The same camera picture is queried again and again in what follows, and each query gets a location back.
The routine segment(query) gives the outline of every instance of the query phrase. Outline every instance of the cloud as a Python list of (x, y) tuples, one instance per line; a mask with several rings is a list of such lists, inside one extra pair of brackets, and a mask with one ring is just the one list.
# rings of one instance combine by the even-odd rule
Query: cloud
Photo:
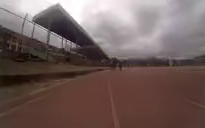
[(130, 11), (128, 7), (125, 9), (124, 14), (112, 13), (108, 9), (88, 15), (82, 25), (111, 56), (151, 56), (157, 50), (151, 37), (159, 24), (162, 8), (140, 6)]
[(109, 55), (193, 57), (205, 53), (205, 0), (124, 4), (125, 15), (114, 7), (89, 14), (82, 22)]

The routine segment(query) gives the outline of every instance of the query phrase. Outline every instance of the track lane line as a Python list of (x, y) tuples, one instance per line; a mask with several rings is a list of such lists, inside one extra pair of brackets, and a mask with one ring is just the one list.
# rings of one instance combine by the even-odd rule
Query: track lane line
[(197, 102), (192, 101), (192, 100), (190, 100), (190, 99), (188, 99), (188, 98), (184, 98), (184, 100), (185, 100), (186, 102), (190, 103), (190, 104), (193, 104), (193, 105), (199, 107), (199, 108), (205, 109), (205, 105), (203, 105), (203, 104), (197, 103)]
[(114, 104), (111, 83), (109, 80), (107, 80), (107, 87), (108, 87), (108, 94), (109, 94), (110, 105), (111, 105), (111, 114), (112, 114), (113, 122), (114, 122), (114, 128), (120, 128), (120, 124), (119, 124), (119, 120), (118, 120), (118, 116), (117, 116), (117, 111), (116, 111), (115, 104)]

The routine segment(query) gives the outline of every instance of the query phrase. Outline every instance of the white lane line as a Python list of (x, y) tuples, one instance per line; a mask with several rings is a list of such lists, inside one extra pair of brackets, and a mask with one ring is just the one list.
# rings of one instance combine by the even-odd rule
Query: white lane line
[(110, 104), (111, 104), (111, 113), (112, 113), (112, 117), (114, 121), (114, 128), (120, 128), (117, 111), (114, 105), (114, 98), (112, 94), (111, 83), (109, 82), (109, 80), (107, 81), (107, 86), (108, 86), (108, 94), (109, 94)]
[(200, 108), (202, 108), (202, 109), (205, 109), (205, 105), (203, 105), (203, 104), (197, 103), (197, 102), (192, 101), (192, 100), (187, 99), (187, 98), (185, 98), (185, 101), (188, 102), (188, 103), (190, 103), (190, 104), (196, 105), (197, 107), (200, 107)]
[(37, 102), (37, 101), (39, 101), (39, 100), (42, 100), (43, 98), (47, 97), (47, 96), (50, 95), (50, 94), (51, 94), (51, 93), (46, 94), (46, 95), (41, 96), (41, 97), (38, 97), (38, 98), (33, 99), (33, 100), (31, 100), (31, 101), (27, 101), (27, 102), (25, 102), (25, 103), (23, 103), (23, 104), (21, 104), (21, 105), (16, 106), (16, 107), (13, 107), (13, 108), (11, 108), (11, 109), (9, 109), (9, 110), (3, 112), (3, 113), (0, 113), (0, 117), (9, 115), (10, 113), (15, 112), (15, 111), (18, 110), (22, 105), (32, 104), (32, 103), (35, 103), (35, 102)]
[[(56, 85), (54, 85), (54, 86), (52, 86), (52, 87), (49, 87), (49, 88), (47, 88), (47, 89), (40, 89), (40, 91), (35, 91), (34, 93), (30, 93), (29, 95), (34, 95), (34, 94), (37, 94), (37, 93), (40, 93), (40, 92), (43, 92), (43, 91), (46, 91), (46, 90), (49, 90), (49, 89), (53, 89), (54, 87), (61, 86), (61, 85), (64, 85), (64, 84), (68, 84), (68, 83), (71, 82), (71, 81), (72, 81), (72, 80), (68, 80), (68, 81), (65, 81), (65, 82), (63, 82), (63, 83), (57, 83)], [(35, 99), (33, 99), (33, 100), (27, 101), (27, 102), (25, 102), (25, 103), (23, 103), (23, 104), (20, 104), (20, 105), (16, 106), (16, 107), (10, 108), (10, 109), (8, 109), (8, 110), (6, 110), (6, 111), (0, 113), (0, 117), (9, 115), (10, 113), (12, 113), (12, 112), (18, 110), (22, 105), (35, 103), (35, 102), (37, 102), (37, 101), (39, 101), (39, 100), (42, 100), (43, 98), (47, 97), (47, 96), (50, 95), (50, 94), (52, 94), (52, 92), (51, 92), (51, 93), (48, 93), (48, 94), (44, 94), (43, 96), (37, 97), (37, 98), (35, 98)]]

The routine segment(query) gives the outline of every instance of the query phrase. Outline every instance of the fence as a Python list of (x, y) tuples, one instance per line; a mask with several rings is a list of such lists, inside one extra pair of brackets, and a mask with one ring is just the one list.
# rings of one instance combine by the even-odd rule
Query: fence
[(49, 33), (48, 29), (2, 7), (0, 7), (0, 26), (56, 48), (63, 48), (66, 52), (71, 52), (71, 49), (80, 47), (74, 42), (56, 33)]

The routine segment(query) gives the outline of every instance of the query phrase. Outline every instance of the pole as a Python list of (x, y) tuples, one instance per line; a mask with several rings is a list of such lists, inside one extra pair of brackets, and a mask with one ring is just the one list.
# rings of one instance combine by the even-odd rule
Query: pole
[(62, 37), (62, 44), (61, 44), (61, 48), (63, 49), (63, 37)]
[(31, 38), (33, 39), (34, 38), (34, 31), (35, 31), (35, 23), (34, 23), (34, 26), (33, 26), (33, 31), (31, 33)]
[(51, 29), (51, 19), (49, 18), (48, 19), (48, 35), (47, 35), (47, 51), (46, 51), (46, 60), (47, 61), (49, 59), (49, 51), (48, 51), (48, 49), (49, 49), (49, 42), (50, 42), (50, 36), (51, 36), (50, 29)]
[(26, 13), (26, 15), (25, 15), (25, 17), (24, 17), (24, 19), (23, 19), (23, 24), (22, 24), (21, 34), (23, 34), (24, 25), (25, 25), (25, 22), (26, 22), (27, 16), (28, 16), (28, 13)]

